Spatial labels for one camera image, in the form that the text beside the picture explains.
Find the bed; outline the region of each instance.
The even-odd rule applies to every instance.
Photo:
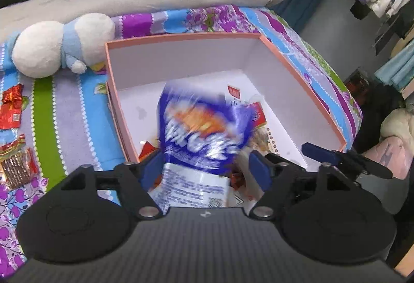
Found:
[[[110,15],[118,38],[186,32],[262,33],[310,85],[350,148],[361,124],[361,110],[324,59],[282,18],[264,7],[279,1],[31,0],[0,10],[0,42],[12,31],[35,22],[68,22],[88,12]],[[96,170],[109,170],[124,162],[124,157],[107,105],[105,74],[88,70],[74,75],[60,70],[52,77],[33,80],[13,67],[3,67],[8,59],[7,46],[0,46],[1,92],[20,82],[24,85],[23,95],[28,97],[20,129],[4,131],[0,139],[8,142],[25,133],[26,143],[36,151],[41,170],[41,176],[23,188],[7,192],[0,187],[0,274],[4,276],[25,261],[14,229],[19,216],[30,205],[79,165],[92,164]],[[114,192],[99,194],[118,202]]]

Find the barcode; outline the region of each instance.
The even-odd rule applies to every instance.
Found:
[[[223,200],[216,199],[216,198],[209,198],[208,199],[208,207],[209,208],[220,208],[220,207],[223,207]]]

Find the open box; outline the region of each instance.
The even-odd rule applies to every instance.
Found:
[[[158,100],[173,79],[224,94],[229,102],[260,99],[278,154],[310,171],[318,163],[302,155],[303,143],[345,147],[312,89],[263,35],[156,35],[108,42],[106,53],[110,108],[129,161],[138,162],[142,142],[157,137]]]

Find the bed sheet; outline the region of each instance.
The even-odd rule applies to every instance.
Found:
[[[128,14],[113,21],[118,38],[218,31],[266,35],[310,85],[351,147],[362,117],[357,103],[324,59],[268,9],[223,5]],[[20,129],[1,132],[0,142],[25,133],[41,171],[40,177],[15,191],[0,186],[0,275],[5,276],[25,261],[14,232],[19,216],[79,165],[109,170],[124,162],[124,157],[107,106],[105,74],[88,70],[75,75],[62,69],[54,76],[33,80],[16,69],[4,71],[6,44],[1,45],[0,53],[0,91],[22,83],[28,98]],[[118,202],[114,192],[99,195]]]

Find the gray ribbed panel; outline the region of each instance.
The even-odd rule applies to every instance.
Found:
[[[141,222],[126,244],[94,262],[54,266],[30,260],[13,283],[400,283],[376,261],[336,267],[292,250],[270,222],[247,218],[241,208],[172,208]]]

